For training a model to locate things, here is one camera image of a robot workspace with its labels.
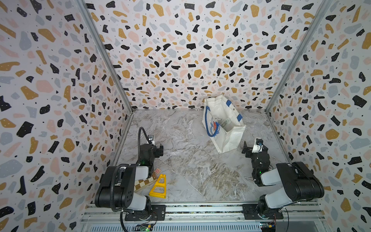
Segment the white canvas bag blue handles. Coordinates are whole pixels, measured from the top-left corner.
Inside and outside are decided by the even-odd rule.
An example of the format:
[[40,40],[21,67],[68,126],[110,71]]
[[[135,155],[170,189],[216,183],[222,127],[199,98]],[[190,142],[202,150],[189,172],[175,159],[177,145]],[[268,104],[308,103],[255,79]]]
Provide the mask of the white canvas bag blue handles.
[[[227,118],[231,124],[222,127],[220,122]],[[219,154],[237,149],[246,129],[242,114],[223,95],[204,100],[202,123]]]

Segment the clear compass set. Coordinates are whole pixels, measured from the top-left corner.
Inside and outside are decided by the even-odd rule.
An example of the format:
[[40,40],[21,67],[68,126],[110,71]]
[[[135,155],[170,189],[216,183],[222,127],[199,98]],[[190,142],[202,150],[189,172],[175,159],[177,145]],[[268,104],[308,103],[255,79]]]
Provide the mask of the clear compass set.
[[222,127],[228,126],[230,124],[231,124],[231,119],[230,118],[227,118],[227,119],[223,120],[222,122],[220,122],[220,125]]

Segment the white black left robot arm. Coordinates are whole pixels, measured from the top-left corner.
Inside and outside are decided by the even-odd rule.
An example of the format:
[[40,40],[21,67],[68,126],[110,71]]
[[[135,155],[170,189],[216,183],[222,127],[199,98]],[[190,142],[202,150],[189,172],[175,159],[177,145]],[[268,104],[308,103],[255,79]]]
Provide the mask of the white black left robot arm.
[[95,206],[127,213],[127,221],[157,220],[165,206],[153,207],[148,196],[135,193],[135,182],[151,179],[155,170],[154,160],[161,156],[163,145],[143,144],[139,146],[139,158],[135,164],[108,167],[95,195]]

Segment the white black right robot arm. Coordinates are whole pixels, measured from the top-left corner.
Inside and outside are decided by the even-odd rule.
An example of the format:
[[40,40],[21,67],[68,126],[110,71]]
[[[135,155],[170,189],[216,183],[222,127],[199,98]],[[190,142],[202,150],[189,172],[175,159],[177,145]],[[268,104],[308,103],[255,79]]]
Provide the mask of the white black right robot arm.
[[261,138],[252,147],[246,142],[242,153],[251,159],[252,179],[259,187],[282,187],[260,196],[254,213],[262,219],[278,219],[280,210],[300,201],[311,201],[324,196],[324,187],[303,162],[277,163],[271,166],[268,148]]

